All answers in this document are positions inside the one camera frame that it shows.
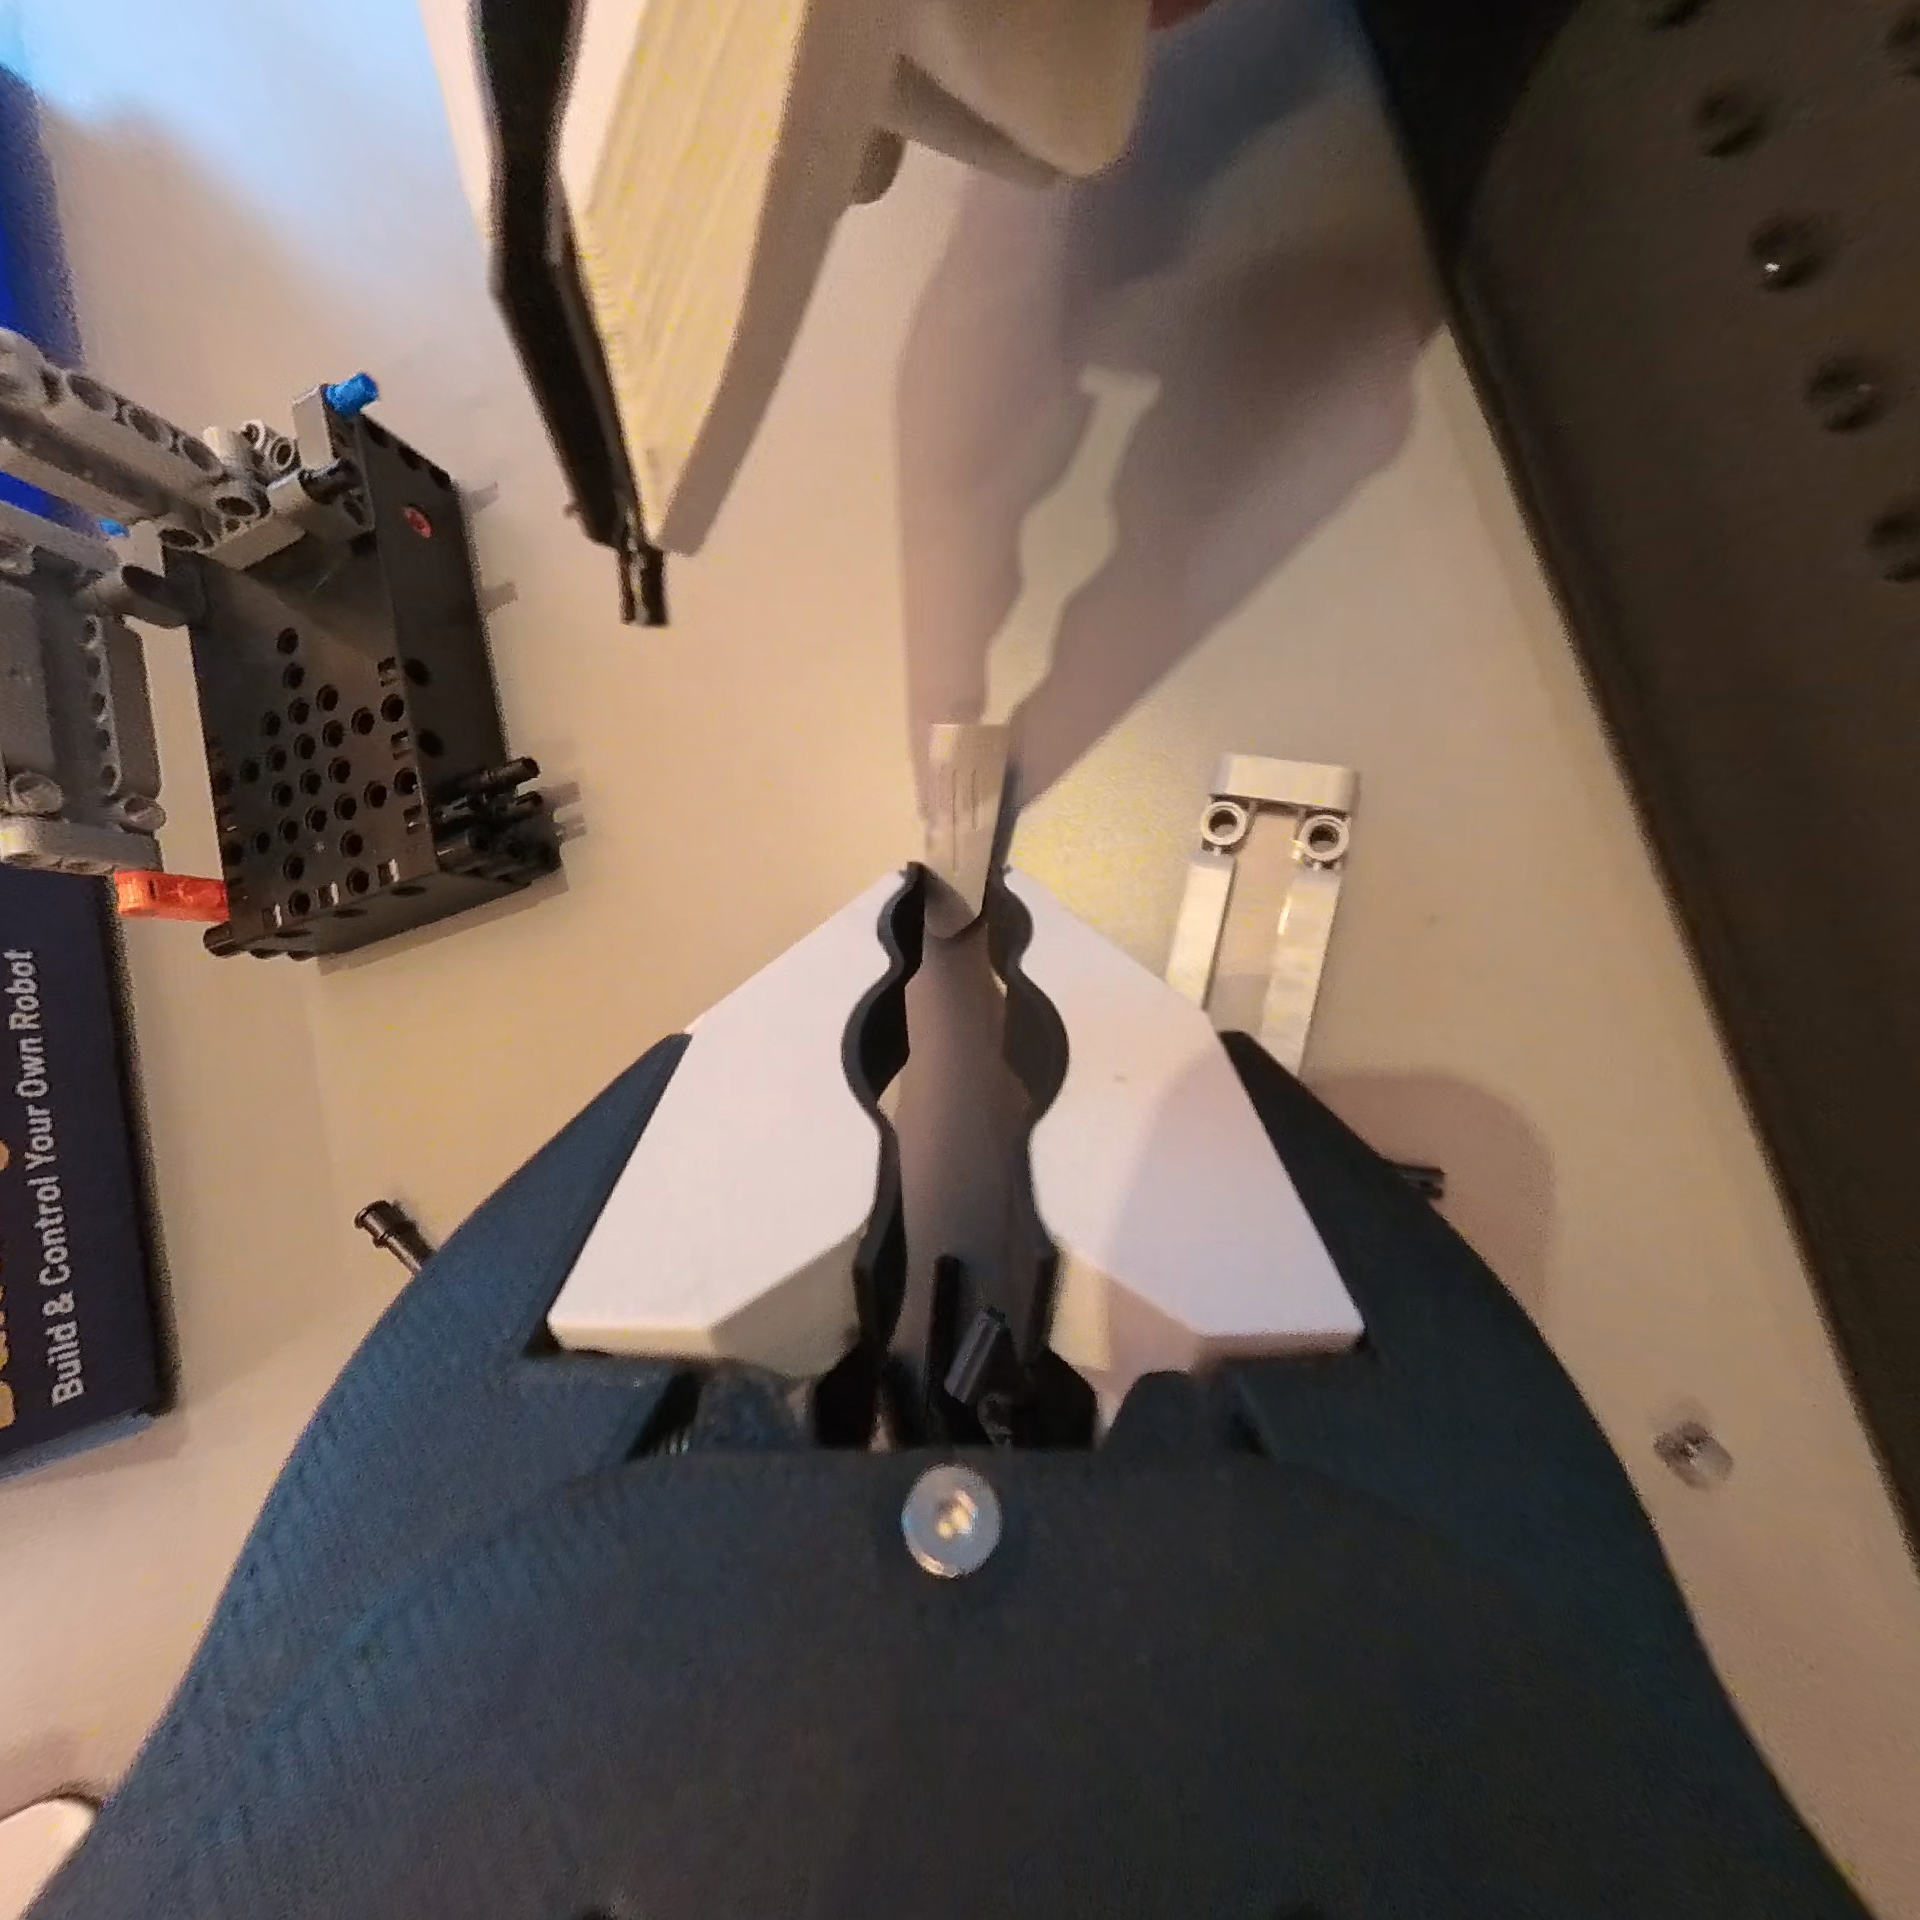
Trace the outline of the long grey holed beam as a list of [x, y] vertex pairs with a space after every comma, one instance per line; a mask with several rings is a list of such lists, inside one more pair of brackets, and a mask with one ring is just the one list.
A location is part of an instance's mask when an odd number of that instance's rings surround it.
[[132, 623], [176, 630], [164, 578], [2, 506], [2, 859], [102, 878], [163, 870], [160, 755]]

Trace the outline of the black perforated pad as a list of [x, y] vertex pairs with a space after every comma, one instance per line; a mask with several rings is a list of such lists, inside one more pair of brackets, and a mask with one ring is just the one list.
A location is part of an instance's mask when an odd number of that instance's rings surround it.
[[1915, 1537], [1917, 5], [1355, 5]]

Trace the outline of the large blue plastic bin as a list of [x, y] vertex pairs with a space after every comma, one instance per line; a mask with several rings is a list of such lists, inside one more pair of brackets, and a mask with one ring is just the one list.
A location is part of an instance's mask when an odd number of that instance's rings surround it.
[[42, 111], [10, 67], [2, 69], [2, 327], [60, 369], [83, 362]]

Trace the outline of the pile of plastic building pieces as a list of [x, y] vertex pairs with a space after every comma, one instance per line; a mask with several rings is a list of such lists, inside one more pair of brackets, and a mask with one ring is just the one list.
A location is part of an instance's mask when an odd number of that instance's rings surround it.
[[918, 1373], [896, 1393], [909, 1447], [1090, 1449], [1097, 1394], [1056, 1351], [1024, 1355], [1005, 1313], [990, 1306], [956, 1256], [931, 1274]]

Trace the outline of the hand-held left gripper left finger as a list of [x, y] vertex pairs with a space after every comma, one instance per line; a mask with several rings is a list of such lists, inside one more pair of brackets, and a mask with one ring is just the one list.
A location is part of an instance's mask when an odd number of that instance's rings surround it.
[[882, 875], [689, 1030], [549, 1311], [571, 1353], [742, 1367], [877, 1421], [905, 1303], [900, 1151], [922, 867]]

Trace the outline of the black perforated base assembly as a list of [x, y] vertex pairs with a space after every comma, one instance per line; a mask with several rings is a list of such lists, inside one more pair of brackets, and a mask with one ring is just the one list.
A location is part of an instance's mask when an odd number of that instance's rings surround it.
[[561, 871], [536, 760], [509, 750], [464, 499], [323, 384], [292, 431], [192, 435], [2, 337], [2, 466], [28, 512], [157, 573], [134, 621], [160, 755], [163, 873], [218, 878], [214, 955], [314, 962], [515, 898]]

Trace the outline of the grey double beam frame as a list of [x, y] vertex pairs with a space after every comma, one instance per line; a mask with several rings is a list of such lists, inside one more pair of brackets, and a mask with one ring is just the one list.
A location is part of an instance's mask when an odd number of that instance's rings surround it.
[[1345, 766], [1226, 755], [1187, 859], [1166, 983], [1286, 1072], [1305, 1067], [1357, 797]]

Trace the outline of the pale grey curved slope piece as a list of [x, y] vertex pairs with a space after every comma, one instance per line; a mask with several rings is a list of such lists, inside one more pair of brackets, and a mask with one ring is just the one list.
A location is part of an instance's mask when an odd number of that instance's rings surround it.
[[929, 729], [923, 867], [929, 937], [950, 944], [988, 915], [1017, 816], [1017, 733], [1003, 722]]

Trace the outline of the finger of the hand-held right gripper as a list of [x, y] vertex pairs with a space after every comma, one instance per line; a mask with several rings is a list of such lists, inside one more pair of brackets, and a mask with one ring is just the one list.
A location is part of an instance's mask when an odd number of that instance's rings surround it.
[[561, 186], [584, 11], [571, 2], [468, 7], [486, 119], [490, 279], [587, 538], [613, 551], [644, 551], [641, 494]]
[[708, 538], [892, 96], [900, 5], [587, 2], [568, 224], [648, 536]]

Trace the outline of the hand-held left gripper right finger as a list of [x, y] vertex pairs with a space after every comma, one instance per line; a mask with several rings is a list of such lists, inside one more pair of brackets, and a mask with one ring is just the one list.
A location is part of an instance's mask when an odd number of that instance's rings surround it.
[[992, 931], [1005, 1038], [1038, 1079], [1043, 1341], [1096, 1421], [1145, 1376], [1355, 1349], [1360, 1311], [1209, 1018], [1020, 871]]

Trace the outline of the dark blue cardboard box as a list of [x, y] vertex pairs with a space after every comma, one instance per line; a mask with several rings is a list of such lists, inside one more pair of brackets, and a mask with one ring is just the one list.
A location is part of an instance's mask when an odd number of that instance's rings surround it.
[[123, 955], [99, 882], [2, 871], [2, 1475], [173, 1394]]

